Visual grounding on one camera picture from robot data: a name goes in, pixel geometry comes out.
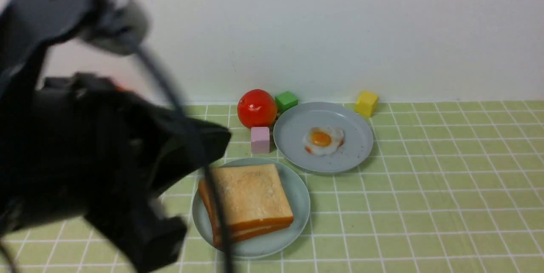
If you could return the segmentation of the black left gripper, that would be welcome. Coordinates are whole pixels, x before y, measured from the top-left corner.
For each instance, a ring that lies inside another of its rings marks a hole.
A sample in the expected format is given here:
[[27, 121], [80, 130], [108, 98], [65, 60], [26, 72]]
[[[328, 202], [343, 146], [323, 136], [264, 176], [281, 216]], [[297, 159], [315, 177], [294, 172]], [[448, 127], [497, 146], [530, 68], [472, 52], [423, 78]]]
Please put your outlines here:
[[158, 197], [223, 156], [229, 130], [95, 75], [35, 83], [1, 91], [1, 236], [82, 216], [136, 272], [175, 263], [187, 226]]

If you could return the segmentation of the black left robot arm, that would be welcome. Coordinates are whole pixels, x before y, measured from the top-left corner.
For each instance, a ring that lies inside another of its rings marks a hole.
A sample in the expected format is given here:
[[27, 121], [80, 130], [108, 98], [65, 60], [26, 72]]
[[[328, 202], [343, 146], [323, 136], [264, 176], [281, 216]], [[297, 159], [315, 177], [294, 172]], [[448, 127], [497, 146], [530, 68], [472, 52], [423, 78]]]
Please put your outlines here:
[[[223, 126], [189, 117], [137, 37], [132, 0], [11, 0], [1, 15], [1, 236], [82, 216], [151, 273], [177, 260], [188, 228], [160, 194], [226, 150]], [[134, 54], [170, 108], [93, 73], [47, 77], [48, 49], [83, 32]]]

